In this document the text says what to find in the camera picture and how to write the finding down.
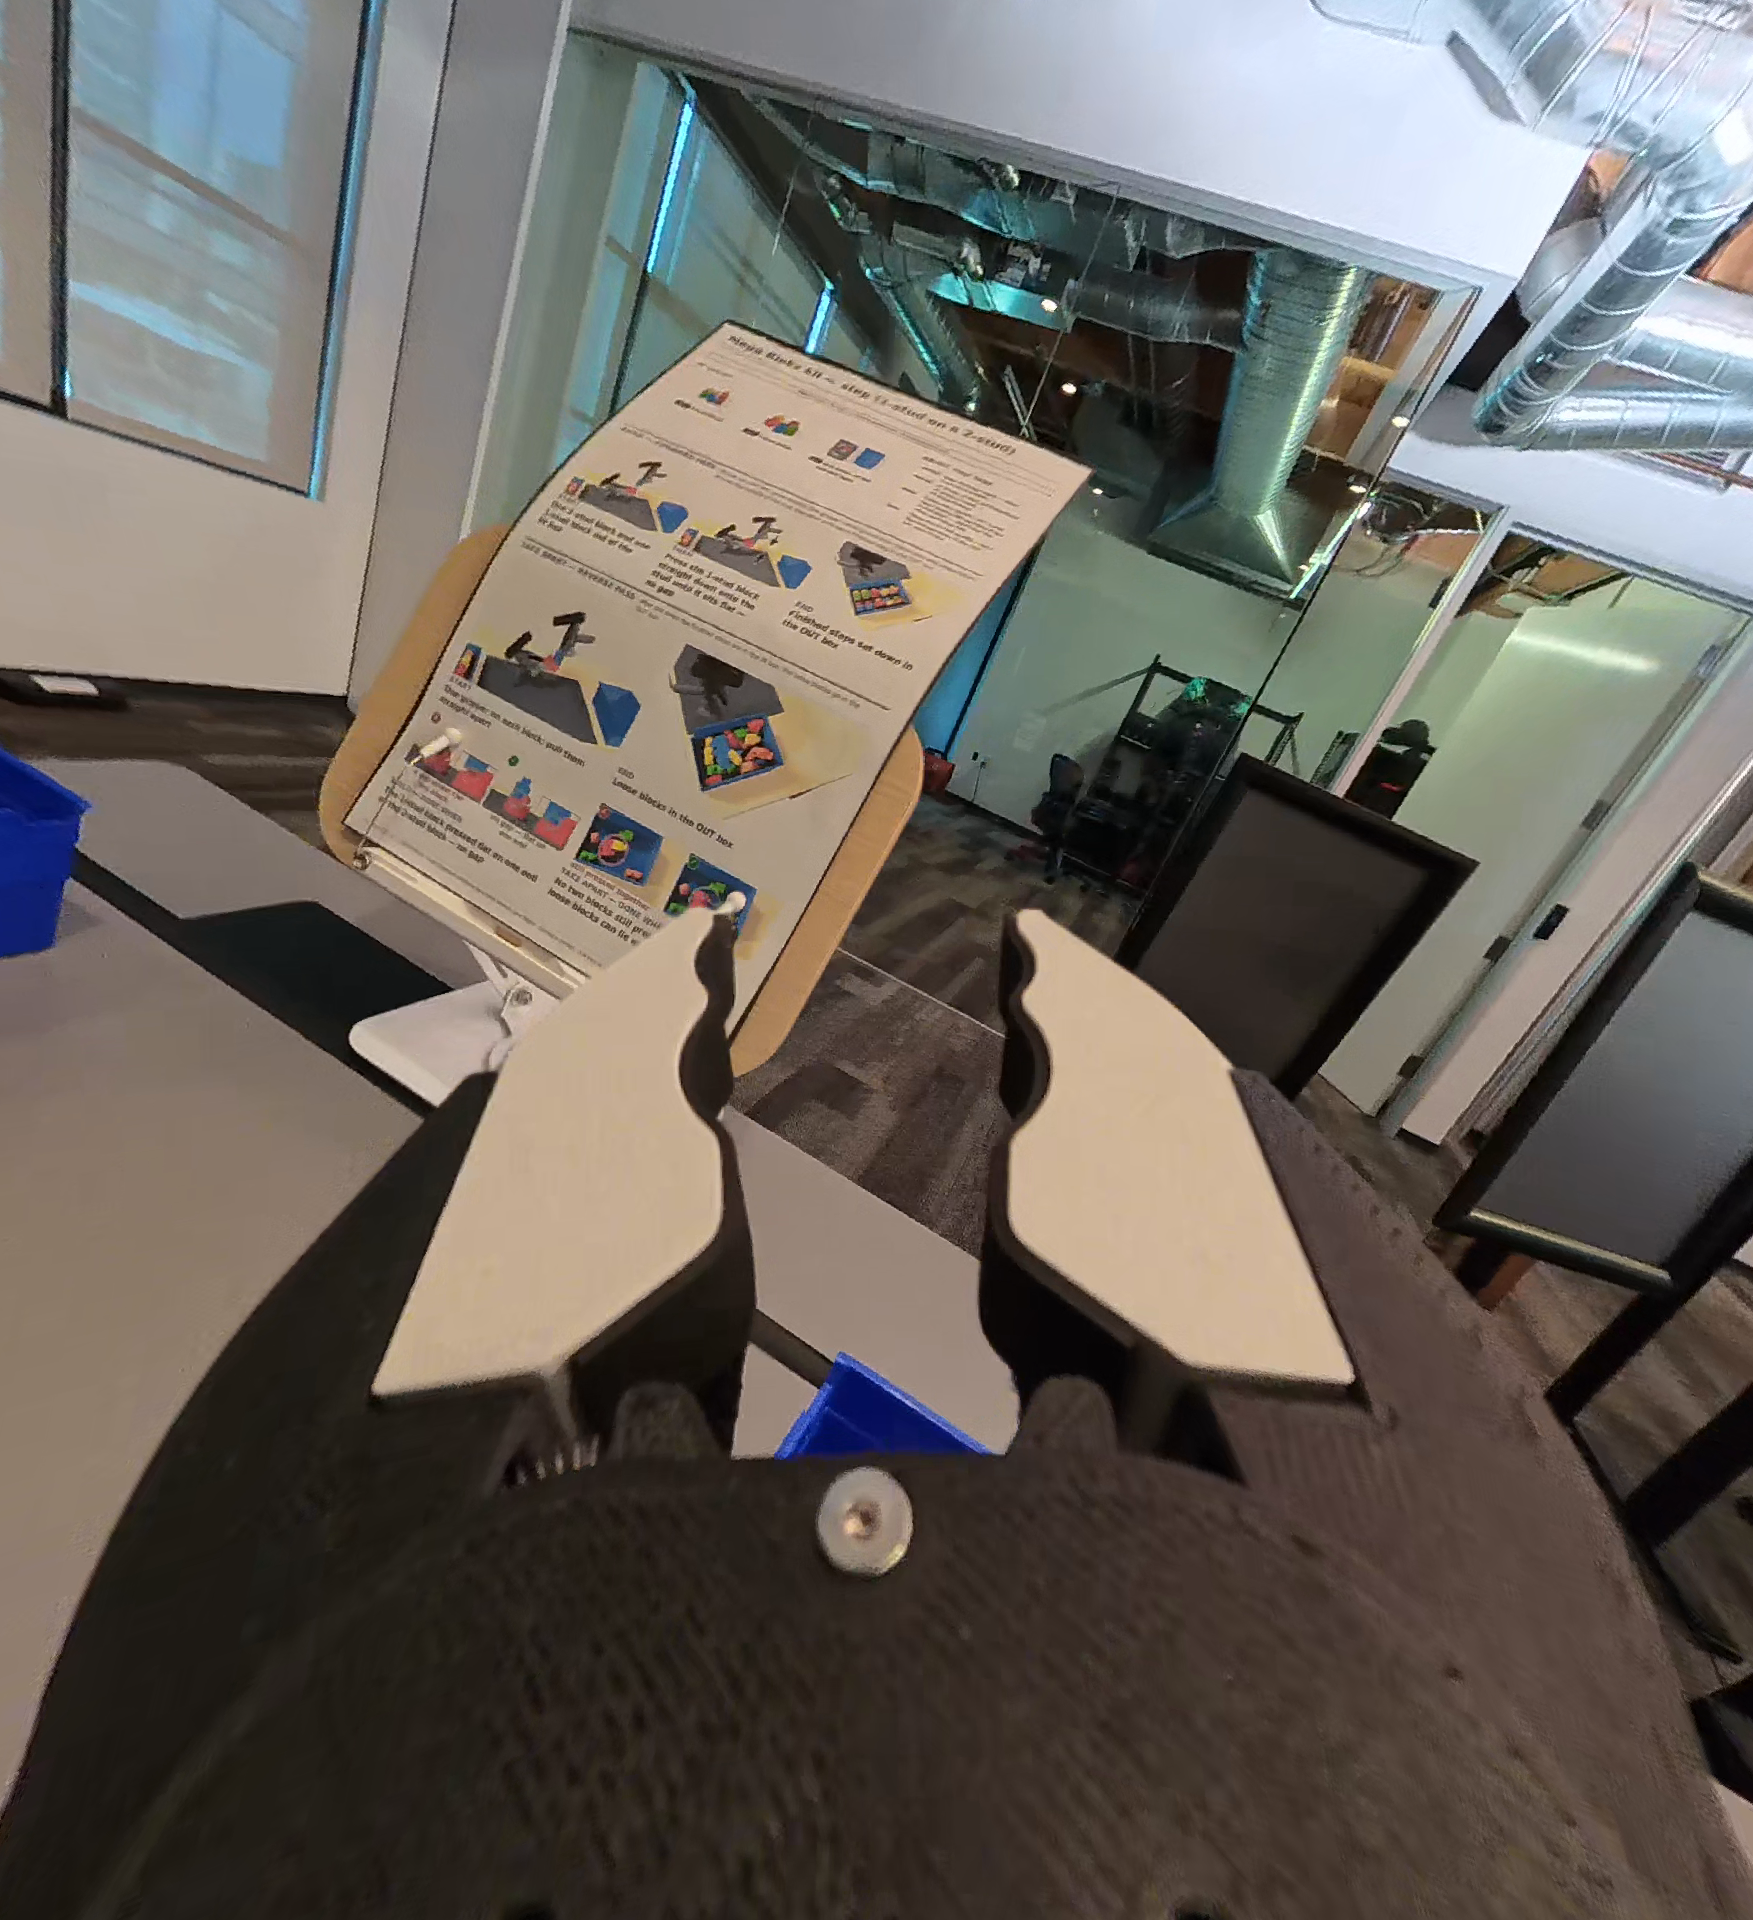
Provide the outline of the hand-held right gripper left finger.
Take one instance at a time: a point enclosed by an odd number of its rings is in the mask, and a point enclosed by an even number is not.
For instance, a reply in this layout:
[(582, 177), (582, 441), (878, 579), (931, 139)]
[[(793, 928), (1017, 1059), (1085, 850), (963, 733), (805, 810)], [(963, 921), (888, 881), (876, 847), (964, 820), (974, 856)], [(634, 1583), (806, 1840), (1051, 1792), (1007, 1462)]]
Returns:
[(516, 1390), (570, 1447), (624, 1396), (736, 1437), (752, 1248), (727, 1021), (736, 919), (690, 907), (576, 987), (481, 1079), (481, 1120), (370, 1381), (388, 1410)]

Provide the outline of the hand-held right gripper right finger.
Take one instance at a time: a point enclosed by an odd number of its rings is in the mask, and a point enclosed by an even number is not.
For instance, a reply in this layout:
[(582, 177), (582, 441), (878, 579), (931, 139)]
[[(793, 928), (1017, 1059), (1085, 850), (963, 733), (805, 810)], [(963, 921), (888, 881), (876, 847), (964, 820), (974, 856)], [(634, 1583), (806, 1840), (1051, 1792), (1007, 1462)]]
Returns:
[(1362, 1373), (1237, 1070), (1135, 972), (1037, 909), (1000, 936), (1005, 1132), (982, 1331), (1018, 1410), (1093, 1386), (1119, 1443), (1229, 1456), (1216, 1394), (1358, 1406)]

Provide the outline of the white stand base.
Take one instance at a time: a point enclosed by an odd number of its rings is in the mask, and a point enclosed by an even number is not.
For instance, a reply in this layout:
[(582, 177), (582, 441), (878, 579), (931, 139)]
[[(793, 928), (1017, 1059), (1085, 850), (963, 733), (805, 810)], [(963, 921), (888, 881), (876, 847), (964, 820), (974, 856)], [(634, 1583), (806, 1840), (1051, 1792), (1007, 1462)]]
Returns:
[(471, 1078), (504, 1068), (520, 1038), (504, 1039), (483, 979), (369, 1015), (349, 1034), (363, 1064), (427, 1108), (443, 1106)]

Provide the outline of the framed grey screen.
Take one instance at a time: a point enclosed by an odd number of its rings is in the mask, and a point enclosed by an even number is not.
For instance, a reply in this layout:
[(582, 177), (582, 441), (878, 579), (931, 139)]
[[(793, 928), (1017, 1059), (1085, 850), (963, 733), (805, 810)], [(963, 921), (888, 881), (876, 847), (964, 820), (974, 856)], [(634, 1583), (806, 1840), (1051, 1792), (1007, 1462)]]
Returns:
[(1477, 862), (1258, 757), (1177, 840), (1116, 962), (1299, 1095)]
[(1753, 891), (1683, 865), (1436, 1212), (1642, 1294), (1753, 1237)]

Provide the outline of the black desk mat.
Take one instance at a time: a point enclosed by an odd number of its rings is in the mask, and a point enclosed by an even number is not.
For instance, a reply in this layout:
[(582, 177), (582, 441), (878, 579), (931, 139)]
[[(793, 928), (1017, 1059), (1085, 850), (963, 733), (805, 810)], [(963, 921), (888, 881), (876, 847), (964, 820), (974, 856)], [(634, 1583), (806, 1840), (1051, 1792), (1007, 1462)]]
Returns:
[(325, 1054), (355, 1055), (353, 1029), (446, 986), (370, 932), (310, 899), (176, 917), (173, 942), (220, 984)]

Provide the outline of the black screen easel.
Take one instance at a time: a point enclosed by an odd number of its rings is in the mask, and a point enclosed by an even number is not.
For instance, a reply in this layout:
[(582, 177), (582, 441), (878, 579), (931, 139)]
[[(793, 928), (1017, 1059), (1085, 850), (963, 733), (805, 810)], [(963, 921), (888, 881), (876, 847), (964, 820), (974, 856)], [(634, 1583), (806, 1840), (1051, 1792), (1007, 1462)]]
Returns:
[(1753, 1667), (1753, 1240), (1670, 1300), (1545, 1263), (1535, 1286), (1578, 1322), (1617, 1306), (1545, 1396), (1710, 1691)]

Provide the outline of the black metal shelf rack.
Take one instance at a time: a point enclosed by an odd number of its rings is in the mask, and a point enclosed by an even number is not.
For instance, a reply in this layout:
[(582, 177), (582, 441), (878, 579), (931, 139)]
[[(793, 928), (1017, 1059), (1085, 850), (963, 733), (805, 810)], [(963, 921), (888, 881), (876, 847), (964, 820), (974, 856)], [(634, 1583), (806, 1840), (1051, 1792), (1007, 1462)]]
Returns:
[(1143, 899), (1184, 832), (1243, 754), (1254, 722), (1274, 737), (1262, 755), (1298, 772), (1303, 712), (1283, 712), (1214, 675), (1179, 675), (1155, 658), (1088, 781), (1111, 881)]

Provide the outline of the white framed glass door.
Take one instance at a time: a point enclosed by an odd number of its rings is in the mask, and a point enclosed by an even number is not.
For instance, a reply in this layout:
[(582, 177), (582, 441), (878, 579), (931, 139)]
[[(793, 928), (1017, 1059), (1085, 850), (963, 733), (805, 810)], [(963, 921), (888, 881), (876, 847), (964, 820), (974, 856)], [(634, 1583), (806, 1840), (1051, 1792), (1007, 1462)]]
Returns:
[(1509, 635), (1459, 719), (1465, 826), (1487, 833), (1463, 972), (1377, 1116), (1398, 1133), (1505, 989), (1565, 888), (1753, 631), (1753, 601), (1565, 552), (1525, 575)]

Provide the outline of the wooden display board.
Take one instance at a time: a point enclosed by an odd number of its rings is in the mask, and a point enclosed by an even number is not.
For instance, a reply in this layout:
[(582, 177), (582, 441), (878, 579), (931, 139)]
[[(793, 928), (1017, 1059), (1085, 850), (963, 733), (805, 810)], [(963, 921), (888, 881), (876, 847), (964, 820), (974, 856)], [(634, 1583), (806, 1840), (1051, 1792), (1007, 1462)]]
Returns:
[[(444, 883), (418, 876), (398, 856), (373, 850), (365, 833), (349, 823), (361, 793), (374, 781), (380, 759), (425, 697), (460, 614), (507, 536), (507, 525), (494, 524), (463, 538), (423, 589), (405, 631), (387, 630), (384, 647), (374, 656), (366, 642), (359, 644), (351, 694), (355, 718), (323, 775), (316, 817), (326, 850), (340, 864), (446, 928), (477, 960), (500, 963), (511, 981), (520, 981), (542, 1001), (550, 1001), (556, 995), (556, 973), (542, 947), (504, 929), (497, 915), (467, 904)], [(923, 744), (912, 725), (905, 725), (838, 851), (818, 878), (813, 899), (794, 919), (774, 965), (730, 1027), (730, 1064), (738, 1075), (766, 1065), (788, 1039), (888, 862), (921, 789)]]

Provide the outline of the instruction poster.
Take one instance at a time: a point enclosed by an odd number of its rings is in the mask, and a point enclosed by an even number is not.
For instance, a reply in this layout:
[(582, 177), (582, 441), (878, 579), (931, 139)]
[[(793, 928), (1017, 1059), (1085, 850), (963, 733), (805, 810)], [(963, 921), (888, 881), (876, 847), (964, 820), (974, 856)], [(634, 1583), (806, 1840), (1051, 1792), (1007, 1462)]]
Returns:
[(727, 322), (454, 556), (325, 793), (337, 851), (564, 995), (733, 907), (741, 1026), (959, 642), (1088, 469)]

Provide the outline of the narrow side window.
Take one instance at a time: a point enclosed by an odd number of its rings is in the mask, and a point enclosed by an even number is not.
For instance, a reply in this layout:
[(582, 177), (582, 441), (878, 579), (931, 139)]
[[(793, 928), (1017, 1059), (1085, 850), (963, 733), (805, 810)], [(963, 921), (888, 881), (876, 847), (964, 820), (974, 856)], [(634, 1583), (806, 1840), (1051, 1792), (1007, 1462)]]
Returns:
[(749, 167), (717, 104), (711, 86), (610, 41), (575, 38), (560, 54), (471, 524), (515, 515), (624, 395), (721, 322), (878, 365), (847, 271), (797, 234), (793, 182)]

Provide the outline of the metal poster bracket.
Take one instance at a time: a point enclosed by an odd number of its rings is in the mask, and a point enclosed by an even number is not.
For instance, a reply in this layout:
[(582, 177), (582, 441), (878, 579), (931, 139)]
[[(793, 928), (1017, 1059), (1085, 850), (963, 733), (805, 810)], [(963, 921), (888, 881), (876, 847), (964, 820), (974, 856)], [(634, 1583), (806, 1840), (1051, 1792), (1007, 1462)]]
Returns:
[(497, 1019), (504, 1039), (511, 1044), (575, 992), (570, 981), (563, 979), (556, 986), (549, 986), (529, 972), (523, 972), (520, 965), (499, 960), (475, 942), (467, 942), (467, 947), (483, 973), (489, 995), (497, 1001)]

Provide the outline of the grey ceiling vent duct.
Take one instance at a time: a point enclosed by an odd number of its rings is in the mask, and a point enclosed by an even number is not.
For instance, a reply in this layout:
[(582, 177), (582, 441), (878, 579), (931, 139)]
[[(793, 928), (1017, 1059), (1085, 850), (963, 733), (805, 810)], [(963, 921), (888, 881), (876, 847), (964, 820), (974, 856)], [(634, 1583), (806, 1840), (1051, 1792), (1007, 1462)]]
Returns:
[(1291, 481), (1372, 280), (1313, 252), (1256, 253), (1216, 454), (1204, 474), (1158, 477), (1143, 530), (1155, 556), (1283, 603), (1308, 586), (1316, 544)]

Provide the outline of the silver spiral ceiling duct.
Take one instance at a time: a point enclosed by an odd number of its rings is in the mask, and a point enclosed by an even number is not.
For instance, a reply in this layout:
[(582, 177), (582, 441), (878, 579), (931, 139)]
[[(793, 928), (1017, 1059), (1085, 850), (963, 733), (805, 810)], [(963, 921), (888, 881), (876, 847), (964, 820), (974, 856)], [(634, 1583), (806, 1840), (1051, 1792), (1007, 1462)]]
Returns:
[(1698, 266), (1753, 212), (1753, 4), (1319, 4), (1442, 45), (1502, 117), (1622, 163), (1535, 253), (1475, 432), (1532, 451), (1753, 451), (1753, 293)]

